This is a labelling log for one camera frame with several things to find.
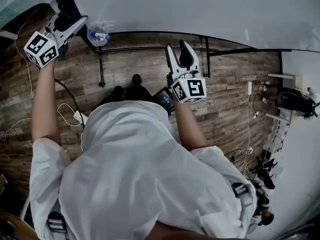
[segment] wooden board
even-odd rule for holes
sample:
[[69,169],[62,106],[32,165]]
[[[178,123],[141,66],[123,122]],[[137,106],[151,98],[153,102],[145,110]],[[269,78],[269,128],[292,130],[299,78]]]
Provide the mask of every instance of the wooden board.
[[[50,18],[52,12],[35,13],[21,31],[17,46],[23,51],[23,46],[35,30],[40,29]],[[171,43],[179,45],[184,39],[192,47],[205,47],[205,39],[196,35],[168,33],[119,34],[111,36],[105,49],[133,46],[159,46]],[[209,39],[209,46],[216,50],[231,50],[243,48],[239,44],[219,39]],[[55,77],[62,81],[73,93],[82,113],[89,115],[91,110],[107,95],[111,94],[117,85],[124,91],[131,84],[132,76],[140,74],[143,85],[155,94],[166,86],[166,74],[169,72],[165,50],[140,50],[113,52],[103,55],[105,87],[98,86],[100,82],[99,60],[83,40],[74,37],[69,41],[69,51],[63,61],[57,63]],[[200,68],[206,73],[206,53],[197,51]],[[31,116],[32,97],[27,65],[11,45],[5,51],[8,62],[13,63],[12,69],[0,71],[0,137],[18,120]],[[39,70],[29,62],[30,77],[33,89],[37,86]],[[192,105],[193,113],[211,145],[222,149],[230,158],[237,149],[246,151],[248,144],[247,112],[245,88],[247,81],[254,83],[255,89],[265,81],[277,85],[278,80],[268,78],[268,74],[279,74],[279,56],[275,52],[242,53],[222,55],[210,58],[211,76],[206,79],[207,99]],[[268,91],[268,97],[275,97],[276,90]],[[56,85],[57,106],[68,103],[74,110],[76,107],[66,90]],[[265,113],[276,113],[276,108],[270,102],[264,104],[257,96],[254,106],[260,111],[256,119],[250,118],[250,146],[253,154],[246,158],[246,168],[255,167],[256,156],[263,153],[263,143],[267,139],[272,126],[272,119],[263,116]],[[72,111],[62,106],[61,113],[71,123],[76,124]],[[175,114],[170,117],[177,129]],[[0,169],[9,181],[9,185],[18,191],[22,198],[29,192],[30,167],[32,161],[32,139],[30,120],[25,120],[8,132],[5,142],[0,140]],[[81,155],[80,148],[82,127],[71,127],[59,116],[61,143],[67,149],[71,159]],[[240,169],[244,156],[238,156],[235,165]]]

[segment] person's left arm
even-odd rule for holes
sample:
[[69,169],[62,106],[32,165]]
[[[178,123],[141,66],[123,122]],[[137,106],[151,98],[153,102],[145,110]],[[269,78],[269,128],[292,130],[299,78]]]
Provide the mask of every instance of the person's left arm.
[[32,140],[47,138],[61,144],[55,90],[55,63],[39,71],[31,113]]

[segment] black cable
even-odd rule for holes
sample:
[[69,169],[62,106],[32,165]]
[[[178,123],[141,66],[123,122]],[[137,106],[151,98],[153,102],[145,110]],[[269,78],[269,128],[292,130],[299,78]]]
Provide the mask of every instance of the black cable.
[[76,106],[76,109],[77,109],[77,110],[79,111],[79,113],[80,113],[80,117],[81,117],[81,120],[82,120],[82,127],[83,127],[83,129],[85,129],[84,119],[83,119],[83,117],[82,117],[81,111],[80,111],[80,109],[79,109],[79,107],[78,107],[78,104],[77,104],[77,102],[76,102],[75,97],[71,94],[71,92],[69,91],[69,89],[68,89],[62,82],[60,82],[60,81],[57,80],[57,79],[54,79],[54,81],[57,82],[59,85],[61,85],[61,86],[68,92],[68,94],[71,96],[71,98],[73,99],[73,102],[74,102],[74,104],[75,104],[75,106]]

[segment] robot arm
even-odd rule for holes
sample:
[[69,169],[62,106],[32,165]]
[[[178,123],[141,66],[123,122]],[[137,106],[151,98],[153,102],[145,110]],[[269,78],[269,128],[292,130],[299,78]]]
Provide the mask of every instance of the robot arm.
[[40,68],[45,67],[56,57],[62,57],[68,50],[67,39],[73,37],[86,23],[88,17],[83,16],[73,24],[64,22],[56,14],[48,25],[36,31],[24,46],[28,58]]
[[166,45],[165,55],[170,73],[167,79],[180,103],[194,103],[207,97],[206,81],[201,78],[199,59],[190,45],[180,40],[179,60],[170,44]]

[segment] shoe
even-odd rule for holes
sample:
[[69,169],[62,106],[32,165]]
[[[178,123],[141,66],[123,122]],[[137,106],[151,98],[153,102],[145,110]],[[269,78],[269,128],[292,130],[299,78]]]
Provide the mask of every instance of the shoe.
[[120,85],[114,88],[113,93],[115,97],[123,97],[124,96],[124,89]]
[[134,74],[132,77],[132,85],[142,85],[142,79],[139,74]]
[[275,185],[270,178],[270,175],[266,169],[260,169],[258,170],[257,176],[260,180],[263,181],[264,185],[269,189],[269,190],[274,190]]

